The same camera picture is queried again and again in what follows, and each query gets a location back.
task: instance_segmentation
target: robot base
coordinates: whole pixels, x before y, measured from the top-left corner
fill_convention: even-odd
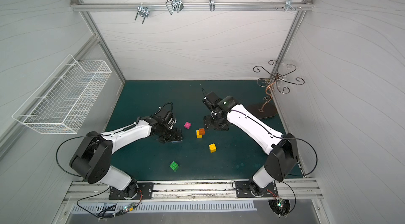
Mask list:
[[[232,186],[234,186],[236,188],[236,197],[238,197],[238,198],[259,198],[259,197],[254,196],[251,193],[248,181],[235,181]],[[263,189],[264,194],[260,198],[273,198],[274,197],[273,194],[268,192],[266,189],[278,196],[276,183],[271,182],[266,186],[266,188]]]
[[[139,190],[142,191],[142,199],[151,199],[153,192],[153,183],[137,183]],[[125,200],[126,197],[123,191],[113,190],[110,192],[109,200]],[[138,192],[132,199],[140,199],[140,193]]]
[[[205,130],[214,129],[220,131],[228,131],[229,123],[227,121],[225,123],[218,123],[214,118],[204,116],[204,128]]]

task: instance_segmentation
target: white wall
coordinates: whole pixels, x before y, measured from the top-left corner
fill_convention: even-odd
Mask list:
[[[69,0],[0,0],[0,135],[11,115],[67,57],[92,36]],[[84,59],[107,60],[99,47]],[[120,81],[108,80],[79,135],[102,130],[117,100]],[[76,177],[55,163],[58,145],[71,135],[41,135],[26,129],[0,161],[0,222],[50,223]],[[80,139],[61,148],[68,161]]]
[[[84,0],[165,2],[166,0]],[[286,0],[215,0],[285,2]],[[208,0],[183,0],[207,2]],[[97,27],[127,80],[246,80],[276,59],[294,12],[93,12]]]
[[[306,84],[276,94],[282,115],[317,150],[332,223],[404,223],[405,0],[314,3],[286,55]]]

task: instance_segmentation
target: black mounting plate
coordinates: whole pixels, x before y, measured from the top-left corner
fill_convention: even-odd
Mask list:
[[[262,105],[263,104],[249,105],[248,107],[246,107],[246,110],[258,119],[267,119],[277,115],[276,106],[272,104],[266,104],[263,108],[263,112],[260,112],[259,109],[262,108]]]
[[[151,199],[152,192],[153,192],[153,183],[137,183],[139,189],[142,191],[142,199]],[[115,192],[110,192],[110,196],[108,197],[109,200],[122,200],[124,196],[120,191],[116,190]],[[140,193],[137,193],[134,198],[132,199],[140,199]]]
[[[214,129],[214,130],[221,130],[221,131],[228,131],[229,130],[229,123],[224,123],[220,125],[218,122],[214,120],[214,118],[209,116],[204,116],[204,128],[206,130]]]
[[[251,193],[249,188],[249,181],[234,181],[232,186],[236,188],[236,197],[238,198],[258,198]],[[278,196],[276,183],[274,181],[266,186],[266,188],[264,189],[265,193],[260,198],[273,197],[273,195],[270,192],[266,191],[266,189]]]

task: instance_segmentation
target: black stand base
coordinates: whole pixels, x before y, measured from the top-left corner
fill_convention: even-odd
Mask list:
[[[151,199],[153,192],[153,183],[138,183],[139,189],[142,191],[142,199]],[[109,200],[125,200],[126,194],[123,191],[112,191],[110,192]],[[140,199],[140,193],[138,192],[134,198],[131,199]]]
[[[236,188],[236,197],[238,198],[258,198],[251,193],[249,188],[249,181],[235,181],[232,186]],[[274,197],[273,194],[268,192],[266,189],[278,196],[276,183],[272,182],[269,183],[268,186],[266,186],[266,188],[264,188],[265,193],[260,198]]]
[[[262,105],[263,104],[249,105],[248,107],[246,107],[246,110],[258,119],[267,119],[277,115],[276,106],[272,104],[266,104],[263,108],[263,112],[260,112],[259,109],[261,109]]]

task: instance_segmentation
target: green lego brick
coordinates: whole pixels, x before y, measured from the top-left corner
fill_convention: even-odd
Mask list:
[[[179,168],[179,165],[175,161],[173,161],[172,164],[170,164],[170,167],[174,172],[176,172],[176,170]]]

